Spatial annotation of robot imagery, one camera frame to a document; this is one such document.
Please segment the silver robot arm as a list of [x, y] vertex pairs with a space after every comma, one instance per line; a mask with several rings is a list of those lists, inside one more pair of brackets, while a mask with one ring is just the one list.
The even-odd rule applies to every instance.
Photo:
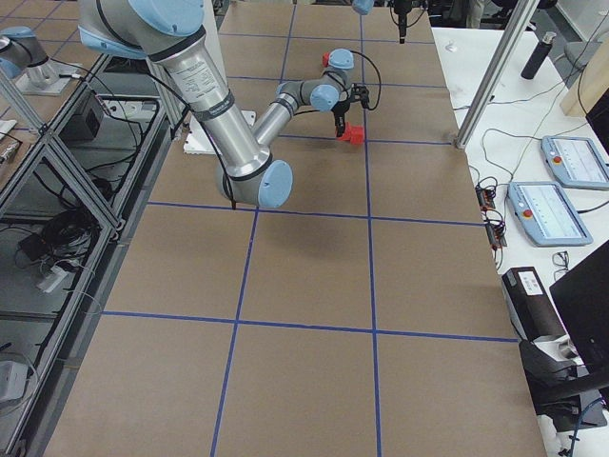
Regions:
[[[359, 15], [367, 15], [374, 7], [374, 0], [353, 0], [351, 8]], [[404, 44], [407, 35], [408, 23], [407, 16], [412, 11], [412, 2], [406, 0], [390, 1], [390, 13], [397, 16], [395, 24], [399, 31], [399, 43]]]
[[218, 150], [217, 186], [235, 203], [282, 206], [291, 193], [293, 173], [287, 162], [273, 158], [270, 144], [298, 108], [328, 112], [352, 87], [352, 52], [333, 50], [320, 78], [280, 85], [264, 115], [250, 126], [206, 49], [203, 2], [82, 1], [79, 12], [85, 46], [148, 59], [167, 71]]

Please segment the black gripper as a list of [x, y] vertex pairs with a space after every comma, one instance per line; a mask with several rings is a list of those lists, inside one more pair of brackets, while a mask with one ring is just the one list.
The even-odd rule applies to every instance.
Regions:
[[349, 98], [338, 101], [332, 108], [334, 115], [335, 132], [337, 138], [342, 138], [345, 133], [345, 116], [350, 110], [351, 100]]
[[411, 11], [411, 0], [394, 0], [393, 10], [398, 13], [399, 43], [404, 44], [408, 28], [407, 13]]

